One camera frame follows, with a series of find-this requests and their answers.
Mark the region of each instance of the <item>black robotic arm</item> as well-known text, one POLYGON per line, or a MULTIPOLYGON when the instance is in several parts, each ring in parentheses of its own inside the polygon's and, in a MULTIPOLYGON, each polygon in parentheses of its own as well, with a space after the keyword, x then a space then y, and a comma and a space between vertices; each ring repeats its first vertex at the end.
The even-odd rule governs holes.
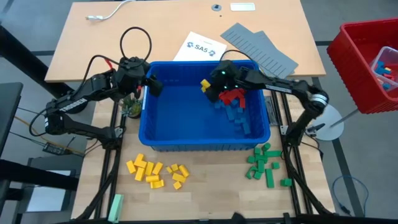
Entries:
POLYGON ((218 100, 219 94, 225 90, 243 88, 244 90, 275 90, 294 95, 300 100, 304 112, 296 122, 287 128, 286 141, 291 146, 301 143, 305 128, 312 119, 323 113, 329 102, 328 94, 309 85, 306 81, 284 80, 271 78, 258 70, 238 69, 232 61, 223 60, 211 73, 211 86, 206 89, 206 96, 212 102, 218 100))
POLYGON ((79 134, 96 138, 104 149, 120 147, 120 138, 112 127, 97 128, 72 120, 66 113, 89 101, 101 101, 111 98, 118 102, 133 93, 136 98, 141 94, 141 87, 148 86, 149 93, 159 96, 162 91, 161 82, 156 77, 146 78, 150 65, 137 57, 122 58, 117 70, 93 75, 81 88, 47 103, 45 109, 45 132, 52 135, 79 134))

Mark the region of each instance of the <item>green object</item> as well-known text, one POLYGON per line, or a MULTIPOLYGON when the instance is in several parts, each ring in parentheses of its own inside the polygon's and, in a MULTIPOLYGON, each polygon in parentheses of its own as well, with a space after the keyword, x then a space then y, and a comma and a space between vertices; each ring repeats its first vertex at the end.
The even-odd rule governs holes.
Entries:
POLYGON ((255 166, 250 167, 249 171, 246 173, 246 177, 247 177, 249 180, 251 180, 251 172, 252 172, 252 171, 258 171, 257 167, 255 167, 255 166))
POLYGON ((256 155, 260 155, 260 154, 261 154, 261 148, 255 147, 255 148, 254 148, 254 153, 255 153, 256 155))
POLYGON ((267 157, 279 157, 282 154, 282 151, 266 151, 265 155, 267 157))
POLYGON ((262 173, 256 171, 256 172, 254 173, 254 176, 253 176, 253 177, 254 177, 255 179, 259 180, 259 179, 261 179, 261 176, 262 176, 262 173))
POLYGON ((256 161, 256 158, 254 156, 248 157, 248 163, 254 163, 255 161, 256 161))
POLYGON ((290 187, 292 186, 292 179, 290 178, 282 179, 280 180, 280 185, 283 187, 290 187))
POLYGON ((134 96, 128 95, 122 99, 121 113, 129 118, 136 118, 141 114, 142 100, 135 99, 134 96))
POLYGON ((278 162, 273 162, 273 163, 272 163, 272 168, 273 168, 273 169, 279 169, 279 168, 280 168, 279 163, 278 163, 278 162))
POLYGON ((267 163, 268 158, 266 155, 256 155, 256 161, 264 161, 264 163, 267 163))
POLYGON ((114 195, 112 207, 109 211, 108 221, 111 223, 119 223, 120 213, 122 212, 124 195, 114 195))
POLYGON ((274 188, 274 177, 272 176, 272 169, 266 169, 267 187, 274 188))
POLYGON ((262 160, 257 161, 257 168, 259 170, 258 172, 263 173, 264 172, 264 167, 265 167, 265 162, 264 161, 262 161, 262 160))
POLYGON ((271 144, 269 144, 268 142, 265 143, 265 144, 262 146, 262 150, 264 150, 264 152, 267 151, 267 150, 270 149, 270 148, 271 148, 271 144))

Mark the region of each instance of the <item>gray foam sheet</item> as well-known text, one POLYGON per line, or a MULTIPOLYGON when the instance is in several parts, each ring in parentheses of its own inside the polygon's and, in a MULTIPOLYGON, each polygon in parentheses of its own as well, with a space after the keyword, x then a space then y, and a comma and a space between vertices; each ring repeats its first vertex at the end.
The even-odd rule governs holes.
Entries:
POLYGON ((268 76, 285 78, 298 66, 291 58, 276 49, 264 31, 253 34, 236 23, 221 34, 221 37, 250 56, 268 76))

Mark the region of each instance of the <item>round base plate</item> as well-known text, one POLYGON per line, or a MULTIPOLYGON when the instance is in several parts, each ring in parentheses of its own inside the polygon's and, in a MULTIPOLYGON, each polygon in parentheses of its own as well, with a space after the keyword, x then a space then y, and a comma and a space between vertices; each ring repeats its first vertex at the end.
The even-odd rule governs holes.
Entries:
POLYGON ((317 131, 316 138, 319 140, 331 141, 340 137, 341 134, 343 134, 344 122, 341 122, 332 128, 330 126, 341 118, 342 117, 336 108, 331 105, 326 106, 323 114, 312 122, 312 125, 314 126, 322 123, 325 124, 323 128, 317 131))

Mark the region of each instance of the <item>red plastic bin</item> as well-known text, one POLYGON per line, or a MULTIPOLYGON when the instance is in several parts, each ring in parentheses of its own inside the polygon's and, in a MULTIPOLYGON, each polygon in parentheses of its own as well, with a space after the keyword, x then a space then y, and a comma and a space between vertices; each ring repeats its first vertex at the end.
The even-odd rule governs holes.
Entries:
POLYGON ((369 66, 384 46, 398 49, 398 17, 344 23, 327 48, 356 106, 364 114, 398 110, 398 88, 385 92, 369 66))

